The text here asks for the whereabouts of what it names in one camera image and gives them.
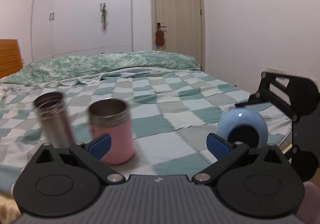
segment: logo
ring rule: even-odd
[[[163,181],[163,179],[161,177],[158,177],[157,179],[155,179],[155,181],[159,183],[159,182]]]

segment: green patterned pillowcase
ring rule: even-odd
[[[32,62],[19,72],[0,79],[0,83],[30,85],[107,73],[130,67],[166,67],[199,70],[192,56],[162,51],[65,56]]]

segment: wooden headboard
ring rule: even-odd
[[[17,40],[0,40],[0,79],[22,68]]]

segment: metal screw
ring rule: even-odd
[[[197,181],[209,181],[210,180],[210,175],[207,173],[198,173],[195,175],[195,179]]]
[[[123,179],[123,176],[119,173],[113,173],[113,174],[110,174],[108,177],[107,177],[108,181],[111,181],[111,182],[119,182]]]

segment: pink cup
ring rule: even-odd
[[[111,136],[111,149],[100,160],[107,164],[121,164],[134,154],[129,106],[123,100],[108,98],[97,101],[88,109],[93,138],[104,133]]]

